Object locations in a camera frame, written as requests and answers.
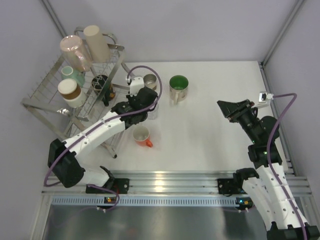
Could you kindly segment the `floral mug green inside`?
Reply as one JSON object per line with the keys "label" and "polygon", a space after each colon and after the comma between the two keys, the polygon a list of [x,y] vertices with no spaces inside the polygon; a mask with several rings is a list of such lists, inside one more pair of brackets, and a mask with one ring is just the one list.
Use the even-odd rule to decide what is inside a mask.
{"label": "floral mug green inside", "polygon": [[185,100],[188,86],[189,80],[183,75],[175,75],[169,80],[169,95],[174,105]]}

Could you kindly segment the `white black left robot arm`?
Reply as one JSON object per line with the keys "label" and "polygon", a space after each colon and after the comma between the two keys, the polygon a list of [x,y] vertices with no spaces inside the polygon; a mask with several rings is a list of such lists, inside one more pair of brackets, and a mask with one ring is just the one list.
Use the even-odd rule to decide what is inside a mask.
{"label": "white black left robot arm", "polygon": [[63,141],[58,138],[49,145],[47,165],[65,188],[77,184],[95,185],[103,193],[114,188],[114,177],[104,166],[92,166],[86,161],[91,151],[114,135],[147,119],[157,104],[158,93],[143,87],[127,101],[114,105],[105,116],[77,135]]}

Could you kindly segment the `iridescent pink mug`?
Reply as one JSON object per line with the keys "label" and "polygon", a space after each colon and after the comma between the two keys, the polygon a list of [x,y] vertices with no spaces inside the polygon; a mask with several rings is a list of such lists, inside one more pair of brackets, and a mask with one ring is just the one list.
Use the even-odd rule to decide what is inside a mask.
{"label": "iridescent pink mug", "polygon": [[59,44],[64,58],[71,67],[79,72],[89,72],[93,61],[83,42],[77,35],[68,35],[64,37]]}

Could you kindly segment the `tall beige cup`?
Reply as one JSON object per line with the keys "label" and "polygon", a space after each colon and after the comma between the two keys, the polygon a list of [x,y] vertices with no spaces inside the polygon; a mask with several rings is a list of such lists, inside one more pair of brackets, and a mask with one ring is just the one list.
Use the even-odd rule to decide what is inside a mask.
{"label": "tall beige cup", "polygon": [[95,63],[107,62],[112,54],[107,40],[97,25],[89,25],[83,30],[91,57]]}

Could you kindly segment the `dark brown mug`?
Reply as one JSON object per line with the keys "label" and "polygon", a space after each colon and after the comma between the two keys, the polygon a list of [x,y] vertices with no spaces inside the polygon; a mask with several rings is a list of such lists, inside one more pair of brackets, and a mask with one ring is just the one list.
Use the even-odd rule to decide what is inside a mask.
{"label": "dark brown mug", "polygon": [[105,107],[108,107],[109,102],[116,96],[113,85],[111,83],[107,83],[107,80],[108,76],[101,74],[94,77],[91,82],[91,87],[93,88],[93,91],[97,96],[99,96],[102,90],[106,88],[106,91],[101,100]]}

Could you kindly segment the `teal green mug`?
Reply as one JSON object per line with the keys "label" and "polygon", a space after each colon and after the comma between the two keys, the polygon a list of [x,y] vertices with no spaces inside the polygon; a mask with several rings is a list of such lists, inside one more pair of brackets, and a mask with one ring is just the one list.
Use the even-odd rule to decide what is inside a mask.
{"label": "teal green mug", "polygon": [[85,75],[74,69],[73,67],[67,65],[61,69],[61,78],[65,79],[73,79],[77,82],[77,84],[82,88],[85,84]]}

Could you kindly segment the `orange mug white inside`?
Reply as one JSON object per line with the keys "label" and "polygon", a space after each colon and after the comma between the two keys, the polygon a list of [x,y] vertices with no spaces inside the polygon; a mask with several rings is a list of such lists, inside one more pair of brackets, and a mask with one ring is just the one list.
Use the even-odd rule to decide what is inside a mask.
{"label": "orange mug white inside", "polygon": [[138,125],[134,128],[132,132],[134,141],[142,147],[153,147],[153,143],[150,140],[150,131],[147,127],[143,125]]}

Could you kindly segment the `steel cup with cork base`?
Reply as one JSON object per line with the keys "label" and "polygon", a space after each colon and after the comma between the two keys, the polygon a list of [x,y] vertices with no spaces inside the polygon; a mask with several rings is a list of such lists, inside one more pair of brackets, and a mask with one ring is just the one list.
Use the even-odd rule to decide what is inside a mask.
{"label": "steel cup with cork base", "polygon": [[72,78],[63,79],[58,84],[58,92],[71,108],[83,106],[87,100],[86,94]]}

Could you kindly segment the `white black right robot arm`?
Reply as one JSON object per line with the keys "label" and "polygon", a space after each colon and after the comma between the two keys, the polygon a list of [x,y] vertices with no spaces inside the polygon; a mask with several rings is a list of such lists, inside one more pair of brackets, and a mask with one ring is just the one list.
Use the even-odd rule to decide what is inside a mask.
{"label": "white black right robot arm", "polygon": [[238,169],[233,174],[236,191],[246,193],[253,201],[266,228],[269,240],[318,240],[320,231],[310,225],[292,194],[285,176],[282,158],[276,146],[280,122],[297,95],[279,118],[258,118],[258,109],[266,107],[276,98],[271,93],[261,93],[258,104],[246,99],[240,102],[217,101],[223,116],[231,123],[238,123],[252,144],[248,156],[253,168]]}

